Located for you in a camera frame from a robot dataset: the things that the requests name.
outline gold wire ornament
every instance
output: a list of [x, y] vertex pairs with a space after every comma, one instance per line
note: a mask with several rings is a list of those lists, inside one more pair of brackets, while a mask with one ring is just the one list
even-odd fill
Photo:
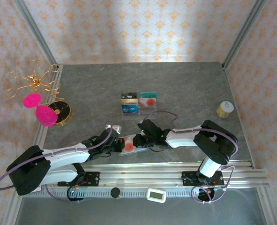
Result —
[[[58, 99], [61, 99], [61, 100], [64, 100], [64, 98], [60, 98], [60, 97], [57, 97], [56, 95], [59, 94], [58, 92], [58, 89], [60, 87], [60, 82], [59, 81], [52, 81], [52, 82], [49, 82], [49, 83], [44, 83], [43, 82], [43, 78], [46, 74], [48, 73], [56, 73], [59, 71], [60, 67], [58, 64], [53, 64], [53, 65], [50, 65], [49, 67], [49, 70], [46, 71], [42, 76], [38, 76], [36, 74], [36, 68], [40, 65], [40, 60], [39, 59], [36, 59], [36, 60], [32, 60], [30, 62], [30, 66], [33, 68], [33, 74], [31, 75], [28, 75], [28, 76], [22, 76], [20, 71], [18, 70], [13, 70], [9, 73], [9, 78], [10, 79], [25, 79], [27, 80], [28, 84], [25, 85], [25, 86], [22, 86], [22, 87], [19, 87], [17, 89], [13, 89], [13, 88], [10, 88], [6, 91], [6, 96], [8, 98], [14, 98], [18, 91], [20, 89], [23, 89], [23, 88], [27, 88], [29, 87], [30, 88], [30, 91], [31, 92], [37, 92], [38, 91], [38, 87], [42, 86], [44, 87], [44, 90], [45, 91], [49, 91], [49, 92], [52, 92], [52, 94], [50, 94], [51, 97], [54, 97], [54, 98], [58, 98]], [[58, 87], [57, 88], [51, 88], [51, 85], [53, 83], [58, 83]]]

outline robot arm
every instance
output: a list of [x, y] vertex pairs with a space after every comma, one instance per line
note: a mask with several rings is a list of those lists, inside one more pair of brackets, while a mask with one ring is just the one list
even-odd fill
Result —
[[[152, 146], [170, 149], [180, 146], [200, 147], [207, 157], [196, 172], [196, 177], [192, 177], [192, 179], [199, 180], [200, 185], [208, 184], [217, 169], [221, 165], [226, 165], [235, 151], [235, 146], [230, 140], [220, 135], [216, 135], [216, 139], [213, 139], [214, 133], [202, 131], [202, 129], [209, 128], [222, 132], [237, 142], [234, 135], [210, 120], [206, 120], [201, 126], [183, 130], [162, 130], [150, 120], [144, 120], [138, 124], [138, 127], [142, 134], [136, 134], [134, 137], [130, 135], [132, 145], [135, 148]], [[100, 136], [91, 137], [67, 148], [41, 150], [38, 146], [31, 146], [7, 168], [7, 171], [9, 171], [26, 160], [46, 155], [21, 166], [9, 175], [18, 194], [25, 195], [39, 185], [60, 181], [73, 183], [74, 185], [80, 184], [85, 176], [85, 171], [80, 163], [97, 159], [104, 153], [111, 154], [124, 150], [125, 140], [128, 136], [119, 138], [121, 127], [117, 125], [112, 127], [109, 136], [110, 128], [111, 126], [108, 125]]]

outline wallpaper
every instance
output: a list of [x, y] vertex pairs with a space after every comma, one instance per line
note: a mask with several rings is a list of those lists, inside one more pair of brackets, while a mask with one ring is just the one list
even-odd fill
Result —
[[[15, 4], [12, 0], [0, 0], [0, 176], [34, 141], [37, 127], [35, 114], [22, 105], [22, 99], [29, 90], [18, 92], [15, 98], [5, 96], [10, 87], [27, 84], [21, 79], [8, 80], [8, 73], [17, 69], [21, 75], [33, 74], [29, 66], [33, 59], [41, 60], [38, 73], [47, 71], [49, 63]], [[9, 179], [0, 187], [8, 184]], [[0, 223], [12, 192], [0, 191]]]
[[277, 200], [277, 0], [268, 0], [227, 70], [242, 125]]
[[222, 62], [255, 0], [26, 0], [57, 63]]

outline pink pom pom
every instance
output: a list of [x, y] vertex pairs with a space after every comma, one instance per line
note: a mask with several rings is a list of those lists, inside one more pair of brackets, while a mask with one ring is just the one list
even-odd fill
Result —
[[24, 98], [23, 104], [27, 108], [33, 108], [35, 106], [38, 106], [38, 104], [41, 102], [41, 95], [38, 93], [31, 93], [27, 97]]
[[45, 105], [38, 105], [35, 115], [38, 121], [46, 127], [54, 125], [58, 119], [54, 110]]

